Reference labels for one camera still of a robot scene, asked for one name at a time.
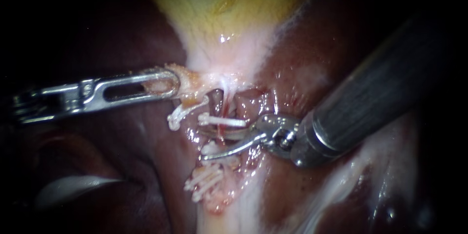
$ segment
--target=dark background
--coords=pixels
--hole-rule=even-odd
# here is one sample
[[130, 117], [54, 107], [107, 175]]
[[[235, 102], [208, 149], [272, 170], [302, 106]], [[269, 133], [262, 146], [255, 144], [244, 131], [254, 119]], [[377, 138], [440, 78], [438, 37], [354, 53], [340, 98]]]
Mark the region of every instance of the dark background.
[[[0, 56], [0, 89], [2, 107], [9, 96], [31, 84], [50, 85], [57, 82], [77, 80], [104, 70], [93, 65], [67, 67], [65, 54], [74, 46], [78, 32], [86, 26], [88, 18], [100, 6], [112, 0], [2, 0]], [[424, 169], [423, 181], [429, 187], [422, 189], [430, 197], [435, 208], [434, 231], [449, 231], [457, 222], [458, 212], [454, 207], [464, 197], [464, 175], [462, 157], [466, 142], [462, 137], [465, 124], [464, 101], [466, 87], [462, 83], [463, 63], [466, 58], [461, 52], [464, 17], [461, 14], [465, 0], [367, 0], [366, 8], [374, 14], [382, 32], [390, 32], [408, 14], [429, 8], [437, 12], [453, 37], [455, 59], [450, 62], [444, 81], [439, 84], [421, 105], [420, 161]], [[3, 224], [21, 230], [28, 222], [28, 208], [16, 200], [21, 179], [15, 176], [15, 164], [7, 152], [7, 134], [0, 134], [3, 143], [0, 154], [0, 169], [6, 171], [3, 178], [0, 205]]]

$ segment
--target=clip applier jaw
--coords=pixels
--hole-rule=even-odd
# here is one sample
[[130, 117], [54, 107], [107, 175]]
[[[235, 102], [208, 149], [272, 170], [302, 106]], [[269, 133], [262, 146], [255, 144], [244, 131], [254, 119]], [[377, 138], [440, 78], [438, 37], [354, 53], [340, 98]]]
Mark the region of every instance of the clip applier jaw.
[[[161, 81], [166, 90], [149, 94], [141, 84]], [[177, 75], [164, 68], [110, 78], [85, 79], [78, 83], [30, 90], [13, 97], [13, 118], [20, 124], [43, 122], [106, 110], [123, 105], [168, 99], [179, 90]]]
[[251, 146], [260, 145], [275, 156], [290, 159], [291, 145], [299, 127], [298, 118], [281, 114], [264, 114], [249, 128], [239, 131], [245, 137], [221, 153], [202, 156], [204, 161], [240, 154]]

